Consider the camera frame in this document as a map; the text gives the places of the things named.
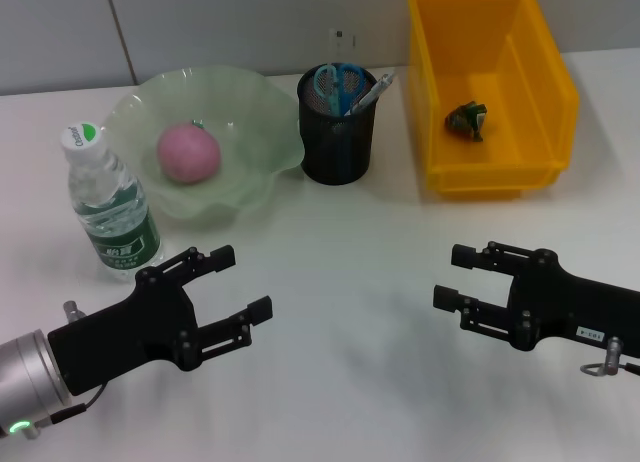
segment table surface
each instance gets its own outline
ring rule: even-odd
[[[254,345],[182,373],[147,364],[86,414],[6,461],[635,460],[640,379],[578,371],[598,349],[552,339],[522,353],[432,308],[435,284],[505,304],[509,277],[449,265],[451,247],[496,240],[557,251],[577,275],[640,289],[640,49],[566,54],[581,93],[570,169],[510,202],[422,194],[396,83],[380,100],[372,164],[326,187],[299,170],[270,201],[206,229],[158,218],[168,255],[235,247],[238,265],[188,286],[201,324],[270,295]],[[373,71],[380,75],[383,71]],[[290,94],[299,76],[271,80]],[[0,340],[122,300],[70,208],[57,134],[102,121],[131,88],[0,98]]]

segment bottle cap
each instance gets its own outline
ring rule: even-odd
[[[60,144],[67,160],[83,164],[100,159],[108,150],[100,127],[91,122],[70,124],[60,135]]]

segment bottle label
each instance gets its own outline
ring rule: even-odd
[[[97,237],[87,234],[100,260],[112,269],[129,270],[149,262],[160,247],[158,229],[151,214],[130,232],[117,237]]]

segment pen holder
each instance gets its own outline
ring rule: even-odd
[[[304,172],[316,182],[325,185],[344,185],[358,180],[369,168],[371,137],[376,115],[377,100],[362,111],[342,117],[330,115],[326,97],[314,89],[313,77],[321,66],[314,67],[298,82],[300,101],[300,136],[305,148],[302,161]],[[354,103],[360,100],[376,79],[363,69],[365,83]],[[324,90],[326,72],[318,80]],[[352,92],[360,85],[360,75],[346,71],[343,90]]]

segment pink ball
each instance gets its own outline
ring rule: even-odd
[[[167,177],[184,184],[209,178],[220,167],[220,144],[194,124],[165,130],[158,141],[157,154]]]

